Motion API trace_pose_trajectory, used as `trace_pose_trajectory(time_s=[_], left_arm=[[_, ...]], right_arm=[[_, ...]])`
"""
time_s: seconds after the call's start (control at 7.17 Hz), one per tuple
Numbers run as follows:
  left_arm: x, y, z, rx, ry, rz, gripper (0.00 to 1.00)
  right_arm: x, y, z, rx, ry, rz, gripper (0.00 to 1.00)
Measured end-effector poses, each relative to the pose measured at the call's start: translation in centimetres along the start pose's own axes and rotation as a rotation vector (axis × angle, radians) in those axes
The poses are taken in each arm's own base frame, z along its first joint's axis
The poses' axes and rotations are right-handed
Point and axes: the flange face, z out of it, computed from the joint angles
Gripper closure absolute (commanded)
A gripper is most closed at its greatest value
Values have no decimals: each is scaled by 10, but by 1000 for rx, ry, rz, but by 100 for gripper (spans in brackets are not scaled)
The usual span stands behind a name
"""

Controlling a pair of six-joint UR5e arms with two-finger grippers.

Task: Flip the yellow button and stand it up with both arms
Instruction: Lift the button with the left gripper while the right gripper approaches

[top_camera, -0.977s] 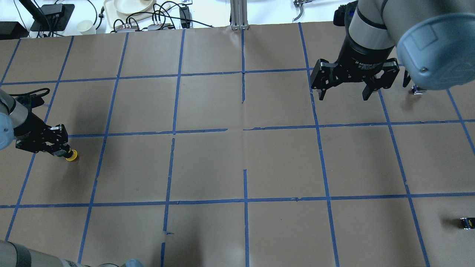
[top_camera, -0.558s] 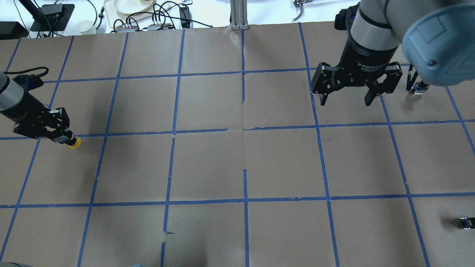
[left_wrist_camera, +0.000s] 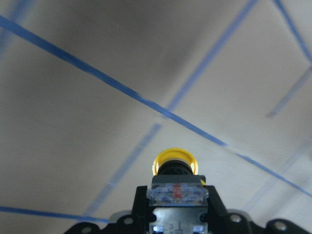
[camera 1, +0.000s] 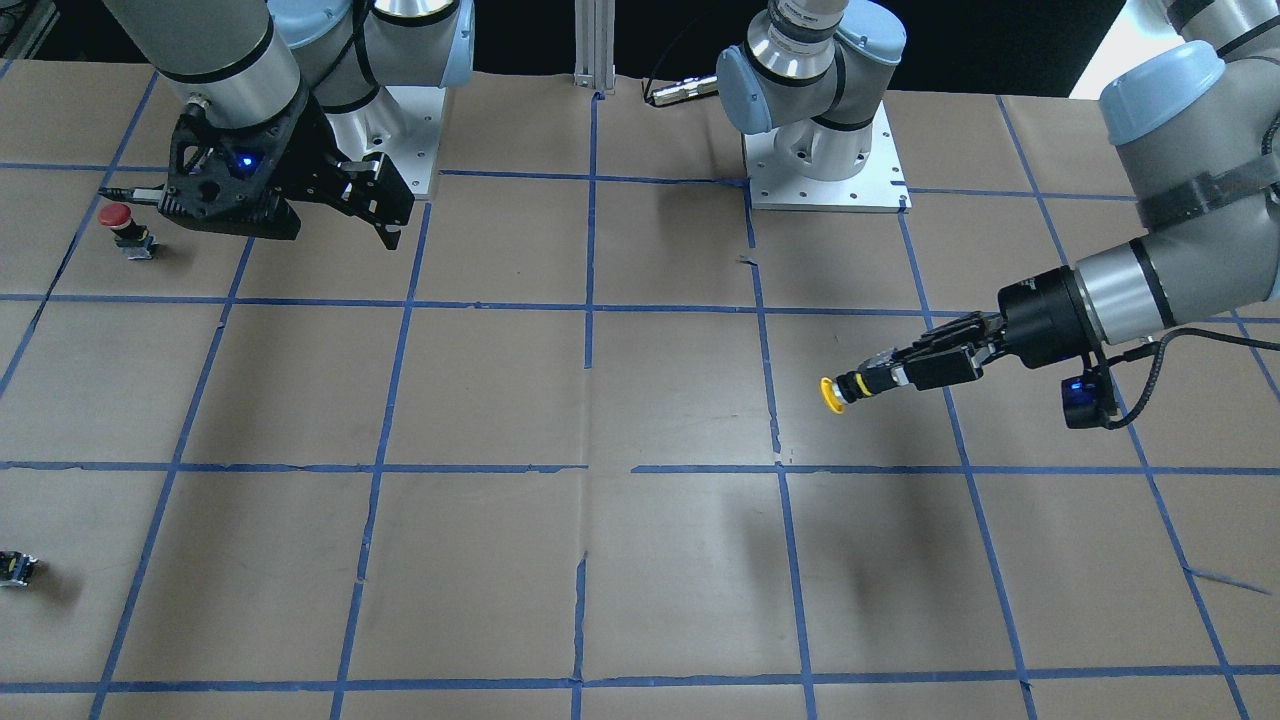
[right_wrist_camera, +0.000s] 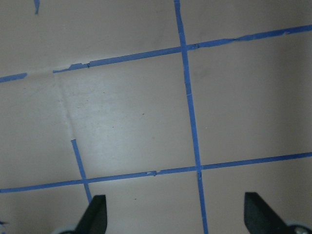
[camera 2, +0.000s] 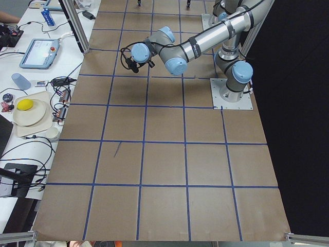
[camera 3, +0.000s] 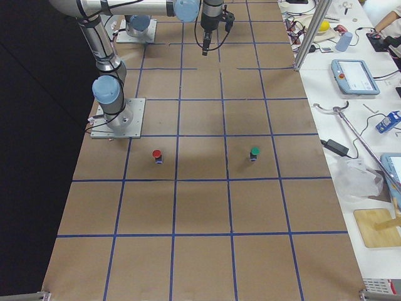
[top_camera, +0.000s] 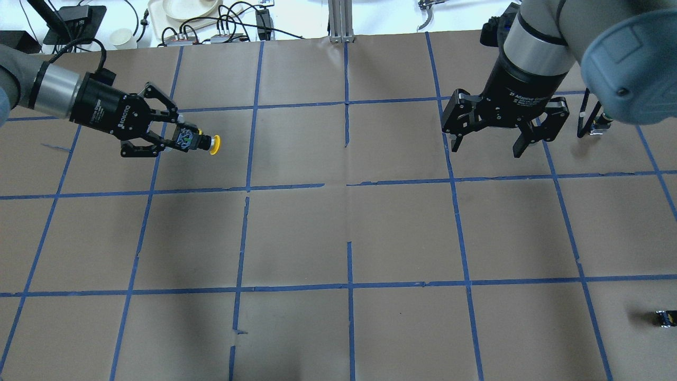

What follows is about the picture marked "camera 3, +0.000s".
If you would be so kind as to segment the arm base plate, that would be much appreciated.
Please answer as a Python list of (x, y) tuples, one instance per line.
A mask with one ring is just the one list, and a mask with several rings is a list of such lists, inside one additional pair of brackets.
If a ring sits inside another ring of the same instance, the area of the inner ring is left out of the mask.
[(126, 139), (141, 138), (143, 116), (145, 111), (144, 98), (126, 98), (125, 109), (120, 115), (110, 123), (105, 124), (112, 119), (111, 115), (104, 118), (103, 109), (97, 106), (96, 114), (100, 115), (95, 119), (94, 128), (90, 129), (92, 139)]
[(123, 19), (120, 23), (120, 29), (117, 34), (117, 43), (120, 44), (153, 44), (155, 43), (155, 33), (157, 27), (157, 20), (151, 19), (148, 28), (144, 31), (137, 31), (136, 29), (132, 29), (131, 31), (126, 32), (126, 20)]

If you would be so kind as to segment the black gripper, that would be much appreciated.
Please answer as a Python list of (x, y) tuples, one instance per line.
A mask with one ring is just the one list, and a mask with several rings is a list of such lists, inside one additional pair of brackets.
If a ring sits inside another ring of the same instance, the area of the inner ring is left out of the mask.
[(204, 0), (202, 3), (202, 14), (200, 24), (204, 29), (202, 55), (207, 56), (212, 39), (212, 31), (223, 22), (223, 0)]

